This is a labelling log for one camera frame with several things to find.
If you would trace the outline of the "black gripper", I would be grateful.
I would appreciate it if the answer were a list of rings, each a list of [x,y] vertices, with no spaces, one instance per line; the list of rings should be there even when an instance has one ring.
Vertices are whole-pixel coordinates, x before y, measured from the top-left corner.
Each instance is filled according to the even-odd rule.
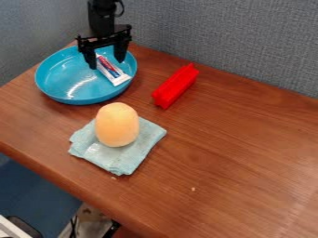
[[[131,24],[116,24],[115,14],[100,15],[99,12],[88,9],[88,24],[91,35],[78,36],[79,52],[92,70],[98,68],[96,53],[98,48],[112,46],[115,59],[122,62],[126,59],[128,44],[132,40]]]

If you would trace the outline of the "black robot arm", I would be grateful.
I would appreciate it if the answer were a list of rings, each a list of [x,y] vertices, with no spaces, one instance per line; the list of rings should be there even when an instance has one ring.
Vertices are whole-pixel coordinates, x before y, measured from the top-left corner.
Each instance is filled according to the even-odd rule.
[[[118,62],[126,59],[128,45],[132,40],[131,24],[116,24],[124,11],[116,12],[116,5],[124,7],[122,0],[88,0],[88,24],[91,36],[78,35],[78,49],[92,70],[98,68],[96,50],[106,46],[114,47],[114,56]]]

